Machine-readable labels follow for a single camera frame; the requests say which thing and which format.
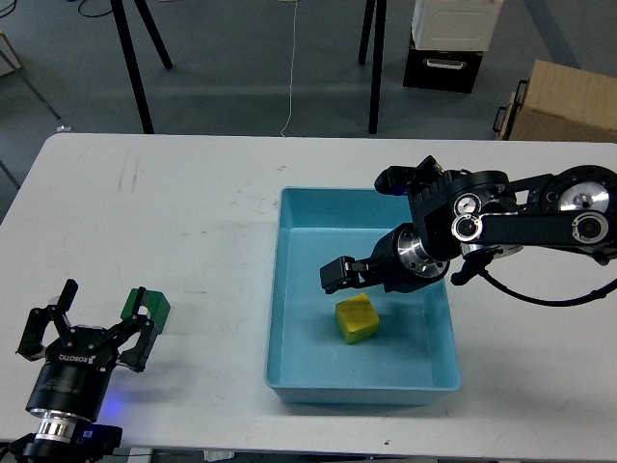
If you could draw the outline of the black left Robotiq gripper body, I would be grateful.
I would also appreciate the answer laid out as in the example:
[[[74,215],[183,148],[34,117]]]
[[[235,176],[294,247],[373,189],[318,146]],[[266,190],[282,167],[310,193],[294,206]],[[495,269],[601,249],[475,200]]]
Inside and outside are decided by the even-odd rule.
[[[68,334],[69,340],[56,339],[46,347],[26,410],[34,416],[60,412],[96,422],[119,351],[103,328],[78,325]]]

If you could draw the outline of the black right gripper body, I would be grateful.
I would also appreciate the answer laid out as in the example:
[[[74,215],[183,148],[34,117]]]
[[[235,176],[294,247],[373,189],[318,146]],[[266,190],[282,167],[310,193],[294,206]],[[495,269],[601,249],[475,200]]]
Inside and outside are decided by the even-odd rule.
[[[382,237],[370,260],[370,272],[385,292],[414,292],[441,280],[449,269],[447,260],[425,251],[412,226],[399,226]]]

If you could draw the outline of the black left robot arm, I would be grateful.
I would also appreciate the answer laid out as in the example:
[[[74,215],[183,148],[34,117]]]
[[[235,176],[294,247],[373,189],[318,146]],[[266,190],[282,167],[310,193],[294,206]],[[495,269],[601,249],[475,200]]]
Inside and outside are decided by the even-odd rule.
[[[78,284],[67,280],[57,301],[33,308],[17,348],[44,361],[26,404],[39,429],[4,446],[18,462],[97,462],[121,443],[118,426],[97,418],[115,367],[145,369],[171,305],[160,291],[133,288],[110,328],[73,326],[67,312]]]

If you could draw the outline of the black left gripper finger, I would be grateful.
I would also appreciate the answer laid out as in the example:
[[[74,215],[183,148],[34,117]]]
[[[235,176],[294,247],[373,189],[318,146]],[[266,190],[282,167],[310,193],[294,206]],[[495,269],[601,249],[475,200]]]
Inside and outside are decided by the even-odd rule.
[[[45,330],[52,322],[65,348],[75,344],[72,327],[67,318],[67,312],[78,290],[75,281],[66,281],[65,286],[55,303],[45,308],[33,308],[26,320],[25,328],[19,342],[17,353],[29,361],[36,361],[44,356],[45,346],[42,344]]]
[[[121,321],[107,329],[98,340],[99,347],[110,347],[116,363],[134,372],[146,368],[149,354],[159,334],[149,313],[149,292],[142,286],[129,292],[121,311]]]

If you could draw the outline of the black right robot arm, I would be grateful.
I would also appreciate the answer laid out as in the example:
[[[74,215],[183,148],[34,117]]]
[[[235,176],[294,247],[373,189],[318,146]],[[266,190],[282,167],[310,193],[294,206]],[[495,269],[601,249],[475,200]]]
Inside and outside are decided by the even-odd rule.
[[[616,257],[616,175],[601,166],[512,181],[501,171],[445,170],[427,156],[415,167],[388,167],[374,187],[406,196],[412,219],[383,236],[370,257],[343,256],[323,266],[328,294],[368,286],[414,292],[442,279],[462,257],[452,284],[481,276],[516,299],[547,306],[503,285],[487,266],[524,246],[584,255],[600,265]]]

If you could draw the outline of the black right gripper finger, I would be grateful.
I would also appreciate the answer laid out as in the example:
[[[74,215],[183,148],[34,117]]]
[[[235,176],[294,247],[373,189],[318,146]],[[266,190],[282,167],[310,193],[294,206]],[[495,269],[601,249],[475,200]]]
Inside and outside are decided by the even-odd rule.
[[[321,287],[326,294],[334,294],[347,288],[376,285],[376,280],[370,278],[367,263],[349,256],[336,258],[322,266],[319,276]]]

